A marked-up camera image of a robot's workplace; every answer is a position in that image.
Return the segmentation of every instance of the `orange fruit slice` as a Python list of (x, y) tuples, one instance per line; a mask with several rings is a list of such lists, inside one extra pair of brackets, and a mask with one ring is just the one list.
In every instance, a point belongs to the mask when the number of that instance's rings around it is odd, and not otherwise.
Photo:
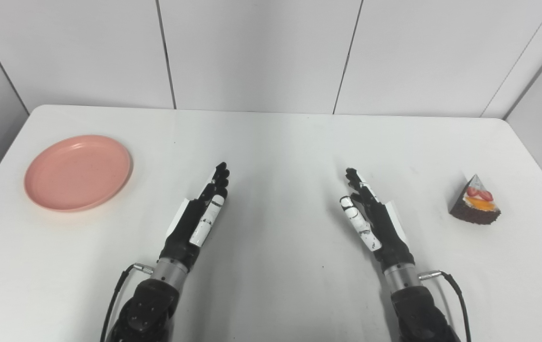
[(466, 201), (474, 206), (474, 208), (484, 211), (493, 211), (495, 204), (485, 201), (483, 199), (476, 199), (475, 197), (466, 197)]

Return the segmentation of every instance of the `black cable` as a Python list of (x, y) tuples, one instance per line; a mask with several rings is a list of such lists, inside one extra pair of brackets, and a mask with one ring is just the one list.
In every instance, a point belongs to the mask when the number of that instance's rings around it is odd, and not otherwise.
[(469, 333), (469, 319), (467, 318), (467, 309), (465, 308), (465, 300), (463, 300), (463, 294), (461, 289), (459, 288), (459, 285), (457, 285), (457, 282), (453, 278), (452, 275), (448, 274), (447, 272), (440, 271), (442, 273), (442, 276), (445, 277), (446, 281), (451, 284), (453, 290), (455, 290), (457, 297), (459, 297), (459, 303), (462, 306), (462, 312), (463, 312), (463, 325), (465, 327), (465, 338), (467, 342), (472, 342), (472, 336)]
[(119, 295), (119, 292), (123, 287), (123, 283), (125, 283), (125, 280), (127, 279), (127, 276), (129, 275), (129, 272), (132, 270), (132, 268), (134, 268), (134, 264), (131, 264), (125, 269), (125, 271), (121, 272), (119, 281), (117, 281), (117, 285), (115, 286), (115, 292), (113, 293), (113, 297), (110, 299), (110, 304), (108, 305), (108, 310), (106, 311), (106, 317), (104, 318), (104, 325), (102, 326), (102, 335), (100, 336), (100, 342), (104, 342), (104, 340), (106, 340), (106, 329), (108, 328), (108, 321), (110, 321), (110, 314), (112, 314), (113, 312), (113, 307), (115, 307), (115, 301), (117, 300), (117, 296)]

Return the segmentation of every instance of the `black fingertip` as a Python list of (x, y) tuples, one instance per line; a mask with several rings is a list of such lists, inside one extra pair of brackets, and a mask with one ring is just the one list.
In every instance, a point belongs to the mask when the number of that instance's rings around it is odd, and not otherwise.
[(360, 203), (363, 203), (363, 202), (364, 202), (364, 199), (362, 199), (362, 196), (360, 196), (359, 193), (355, 193), (355, 192), (354, 192), (354, 193), (351, 194), (350, 197), (351, 197), (352, 200), (354, 200), (354, 201), (356, 201), (356, 202), (360, 202)]
[(219, 188), (216, 190), (216, 195), (220, 195), (223, 197), (223, 199), (227, 199), (227, 195), (228, 195), (228, 192), (227, 192), (227, 188)]

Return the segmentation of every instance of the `robotic hand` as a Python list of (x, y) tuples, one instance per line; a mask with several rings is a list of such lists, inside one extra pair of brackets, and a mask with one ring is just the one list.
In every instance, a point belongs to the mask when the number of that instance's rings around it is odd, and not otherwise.
[[(451, 275), (442, 271), (417, 274), (415, 258), (404, 243), (402, 227), (393, 203), (382, 204), (371, 186), (356, 169), (347, 169), (349, 186), (357, 191), (340, 199), (349, 221), (360, 234), (375, 259), (391, 290), (391, 302), (397, 314), (402, 342), (459, 342), (444, 314), (434, 305), (434, 298), (421, 280), (443, 275), (457, 291), (462, 304), (467, 342), (470, 342), (465, 302)], [(366, 221), (353, 202), (364, 207), (372, 225)]]
[[(186, 275), (192, 270), (199, 249), (227, 198), (229, 170), (219, 164), (197, 199), (185, 199), (168, 231), (154, 268), (133, 264), (123, 272), (108, 307), (101, 342), (168, 342), (173, 330), (173, 315), (178, 306)], [(125, 303), (119, 318), (106, 336), (106, 327), (116, 296), (132, 268), (151, 277), (138, 284), (134, 296)]]

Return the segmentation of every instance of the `white table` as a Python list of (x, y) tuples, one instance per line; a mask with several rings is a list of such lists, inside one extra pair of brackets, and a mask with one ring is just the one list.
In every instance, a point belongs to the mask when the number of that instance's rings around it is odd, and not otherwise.
[[(125, 188), (84, 212), (32, 204), (32, 159), (88, 133), (129, 149)], [(542, 340), (542, 171), (503, 121), (42, 106), (0, 164), (0, 341), (97, 341), (120, 271), (154, 263), (182, 198), (221, 161), (229, 198), (186, 281), (175, 341), (396, 340), (379, 266), (339, 206), (345, 167), (395, 200), (420, 271), (455, 276), (476, 342)], [(448, 213), (473, 173), (503, 212), (488, 227)], [(456, 295), (426, 285), (465, 340)]]

